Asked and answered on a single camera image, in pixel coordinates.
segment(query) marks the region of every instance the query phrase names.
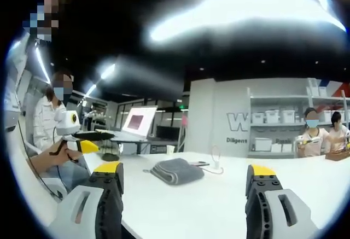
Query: charging cable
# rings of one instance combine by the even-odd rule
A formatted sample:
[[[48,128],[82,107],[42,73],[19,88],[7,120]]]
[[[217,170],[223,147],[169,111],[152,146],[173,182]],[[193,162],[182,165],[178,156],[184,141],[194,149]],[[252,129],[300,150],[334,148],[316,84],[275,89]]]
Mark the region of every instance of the charging cable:
[[[206,171],[206,172],[210,172],[212,174],[223,174],[224,173],[224,168],[220,167],[220,158],[221,158],[221,152],[219,150],[219,148],[215,145],[213,146],[212,150],[211,150],[211,156],[214,162],[214,170],[215,171],[210,171],[208,169],[202,168],[202,170]]]

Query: letter w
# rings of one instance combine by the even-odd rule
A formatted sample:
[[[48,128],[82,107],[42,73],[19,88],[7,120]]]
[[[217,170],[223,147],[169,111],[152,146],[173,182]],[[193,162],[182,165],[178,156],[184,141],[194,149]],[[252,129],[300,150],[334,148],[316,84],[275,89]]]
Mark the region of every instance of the letter w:
[[[248,124],[245,123],[248,118],[248,113],[227,113],[227,119],[229,121],[231,131],[248,131]]]

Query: dark hair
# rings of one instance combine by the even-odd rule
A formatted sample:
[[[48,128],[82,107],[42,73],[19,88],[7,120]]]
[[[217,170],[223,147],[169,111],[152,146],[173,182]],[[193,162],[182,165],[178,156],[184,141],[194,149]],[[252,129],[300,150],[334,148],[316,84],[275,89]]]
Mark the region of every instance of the dark hair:
[[[334,112],[333,115],[332,115],[332,118],[331,118],[332,127],[334,127],[334,123],[337,123],[340,120],[341,120],[340,112]]]
[[[67,75],[70,78],[72,77],[71,73],[68,70],[61,69],[53,75],[52,80],[51,80],[51,84],[53,85],[53,83],[56,81],[63,81],[64,75]],[[48,101],[53,100],[54,94],[55,93],[54,93],[54,89],[52,88],[52,86],[48,86],[46,91],[45,91],[45,96],[46,96],[46,98],[48,98]]]
[[[306,118],[310,112],[316,112],[317,110],[315,108],[308,107],[304,112],[304,117]]]

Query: laptop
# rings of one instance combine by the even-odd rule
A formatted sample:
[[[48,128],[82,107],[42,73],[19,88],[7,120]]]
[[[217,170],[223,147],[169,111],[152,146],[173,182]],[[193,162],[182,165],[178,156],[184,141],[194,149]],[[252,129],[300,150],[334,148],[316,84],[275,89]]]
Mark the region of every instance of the laptop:
[[[121,131],[115,131],[114,141],[145,141],[152,125],[157,106],[133,107],[129,111]]]

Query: wooden tray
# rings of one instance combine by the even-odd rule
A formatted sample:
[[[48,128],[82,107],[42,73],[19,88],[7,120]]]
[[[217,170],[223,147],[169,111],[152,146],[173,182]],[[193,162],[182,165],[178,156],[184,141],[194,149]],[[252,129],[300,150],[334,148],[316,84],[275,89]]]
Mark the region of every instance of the wooden tray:
[[[332,161],[340,161],[350,157],[350,150],[326,153],[326,159]]]

